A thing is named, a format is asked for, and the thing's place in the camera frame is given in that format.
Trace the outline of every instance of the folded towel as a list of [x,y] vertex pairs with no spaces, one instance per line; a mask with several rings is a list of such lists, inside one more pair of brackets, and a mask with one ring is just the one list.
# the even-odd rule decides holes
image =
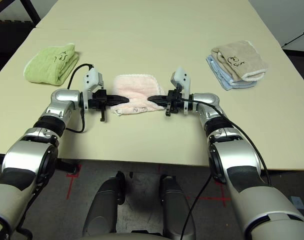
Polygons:
[[32,83],[62,85],[77,64],[75,45],[51,46],[41,50],[24,68],[23,75]]
[[211,50],[213,58],[234,81],[247,82],[262,79],[268,65],[262,61],[257,50],[249,41],[237,41],[215,47]]
[[114,80],[112,93],[129,99],[127,103],[111,107],[111,110],[117,115],[139,114],[164,109],[164,107],[148,101],[148,97],[165,94],[157,80],[151,75],[119,75]]
[[219,66],[219,64],[215,61],[212,55],[209,55],[206,58],[206,61],[221,86],[227,91],[230,89],[246,89],[253,87],[257,84],[256,81],[234,81],[234,79]]

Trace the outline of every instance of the silver robot arm segment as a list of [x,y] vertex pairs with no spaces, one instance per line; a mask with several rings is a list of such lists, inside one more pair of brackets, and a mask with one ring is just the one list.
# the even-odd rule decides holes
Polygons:
[[[212,93],[195,93],[193,100],[214,105],[224,114]],[[239,130],[209,106],[193,103],[193,111],[205,130],[213,178],[226,184],[245,239],[304,240],[304,216],[262,181],[257,153]]]
[[80,104],[79,91],[56,90],[39,120],[6,153],[0,176],[0,239],[13,233],[36,190],[53,175],[59,139]]

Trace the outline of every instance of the beige table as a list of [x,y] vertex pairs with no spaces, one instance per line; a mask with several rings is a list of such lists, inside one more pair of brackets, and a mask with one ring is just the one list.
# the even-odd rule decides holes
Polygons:
[[[109,15],[119,18],[119,25],[125,22],[124,29],[116,21],[98,22],[101,27],[92,30],[86,25],[84,30],[34,29],[0,72],[0,153],[33,126],[58,88],[25,81],[25,64],[45,47],[75,43],[78,64],[94,64],[108,93],[115,76],[133,73],[152,74],[165,90],[173,89],[170,77],[181,65],[191,76],[191,93],[217,94],[228,117],[252,138],[269,169],[304,169],[304,81],[252,7],[247,3],[238,9],[226,6],[228,2],[217,3],[223,11],[219,17],[211,10],[214,6],[199,2],[179,5],[176,14],[167,4],[158,12],[151,6],[149,21],[135,12],[124,19],[121,13],[132,8],[123,5]],[[104,7],[96,8],[96,18],[105,16]],[[89,14],[94,8],[88,7]],[[72,7],[69,13],[70,19],[76,17]],[[256,87],[225,91],[205,58],[212,47],[242,39],[253,42],[269,71]],[[85,72],[77,72],[72,89],[82,89]],[[86,115],[85,133],[64,133],[61,158],[208,165],[205,133],[195,115],[166,117],[157,111],[117,116],[107,111],[107,123],[100,122],[100,116]],[[79,115],[69,127],[81,128]]]

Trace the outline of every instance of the black cable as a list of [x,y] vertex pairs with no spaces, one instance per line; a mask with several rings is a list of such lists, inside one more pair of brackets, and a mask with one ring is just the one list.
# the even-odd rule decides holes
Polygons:
[[302,37],[304,35],[304,32],[300,35],[300,36],[297,36],[296,38],[294,38],[293,40],[291,40],[291,41],[289,41],[289,42],[287,42],[287,43],[285,43],[281,48],[283,48],[283,47],[285,47],[286,45],[288,45],[288,44],[290,44],[290,43],[292,43],[293,41],[295,41],[295,40],[297,40],[298,38],[300,38],[300,37]]
[[94,66],[92,64],[88,64],[88,63],[84,63],[84,64],[81,64],[80,66],[77,66],[74,71],[72,72],[72,75],[70,77],[70,81],[68,82],[68,85],[67,85],[67,89],[70,89],[70,86],[71,86],[71,83],[72,83],[72,80],[73,80],[73,77],[74,77],[74,74],[76,74],[76,72],[84,67],[84,66],[88,66],[88,69],[90,70],[91,68],[93,68]]
[[185,99],[185,98],[182,98],[181,96],[179,96],[180,100],[182,101],[185,101],[185,102],[190,102],[190,103],[197,103],[197,104],[204,104],[206,106],[209,106],[211,108],[213,108],[222,118],[224,118],[227,122],[229,122],[231,125],[233,125],[236,129],[238,129],[245,137],[246,139],[249,141],[249,143],[252,145],[252,147],[254,148],[256,154],[258,155],[258,158],[260,159],[262,165],[263,165],[263,168],[264,168],[264,171],[265,171],[265,174],[266,174],[266,178],[267,178],[267,183],[269,186],[272,185],[271,183],[271,178],[270,178],[270,175],[269,175],[269,172],[268,172],[268,168],[266,166],[266,163],[264,162],[263,160],[263,157],[261,156],[259,150],[257,149],[257,147],[255,146],[254,142],[251,140],[251,138],[238,126],[236,125],[234,122],[232,122],[231,120],[229,120],[226,116],[224,116],[215,106],[213,106],[212,104],[209,104],[209,103],[206,103],[206,102],[203,102],[203,101],[197,101],[197,100],[190,100],[190,99]]
[[71,129],[71,128],[67,127],[65,130],[71,131],[71,132],[76,133],[76,134],[82,133],[84,131],[85,127],[86,127],[86,121],[84,119],[84,109],[83,108],[81,108],[80,115],[81,115],[81,120],[82,120],[82,129],[80,131],[78,131],[78,130],[74,130],[74,129]]
[[[89,69],[89,70],[90,70],[91,68],[94,67],[92,64],[88,64],[88,63],[84,63],[84,64],[81,64],[81,65],[77,66],[77,67],[74,69],[74,71],[72,72],[72,75],[71,75],[71,77],[70,77],[70,81],[68,82],[68,85],[67,85],[67,89],[70,89],[71,83],[72,83],[72,80],[73,80],[73,77],[74,77],[74,75],[76,74],[76,72],[77,72],[80,68],[82,68],[82,67],[84,67],[84,66],[88,66],[88,69]],[[82,120],[82,129],[81,129],[80,131],[78,131],[78,130],[74,130],[74,129],[71,129],[71,128],[68,128],[68,127],[67,127],[66,130],[68,130],[68,131],[70,131],[70,132],[73,132],[73,133],[76,133],[76,134],[80,134],[80,133],[82,133],[82,132],[84,131],[84,129],[86,128],[86,121],[85,121],[85,119],[84,119],[84,109],[83,109],[83,108],[81,108],[80,115],[81,115],[81,120]]]
[[27,211],[29,210],[29,208],[31,207],[31,205],[33,204],[33,202],[35,201],[35,199],[37,199],[37,197],[40,195],[41,191],[45,188],[45,186],[48,184],[49,180],[46,178],[44,183],[38,188],[36,189],[36,192],[34,193],[33,197],[30,199],[30,201],[28,202],[24,214],[20,220],[20,222],[18,223],[17,227],[16,227],[16,231],[19,234],[22,234],[26,237],[27,240],[32,240],[33,238],[33,234],[30,230],[23,228],[22,225],[24,223],[24,220],[26,219],[26,215],[27,215]]
[[195,205],[197,204],[197,201],[199,200],[201,194],[204,192],[204,190],[206,189],[207,185],[209,184],[209,182],[210,182],[210,180],[211,180],[211,177],[212,177],[212,175],[210,174],[210,175],[208,176],[208,178],[207,178],[207,180],[206,180],[204,186],[201,188],[200,192],[199,192],[198,195],[196,196],[196,198],[195,198],[195,200],[194,200],[194,202],[193,202],[193,204],[192,204],[192,207],[190,208],[190,211],[188,212],[188,215],[187,215],[187,217],[186,217],[184,226],[183,226],[183,228],[182,228],[182,233],[181,233],[180,240],[183,239],[183,235],[184,235],[184,232],[186,231],[186,227],[187,227],[187,225],[188,225],[188,221],[189,221],[189,218],[190,218],[190,216],[191,216],[191,214],[192,214],[192,211],[193,211]]

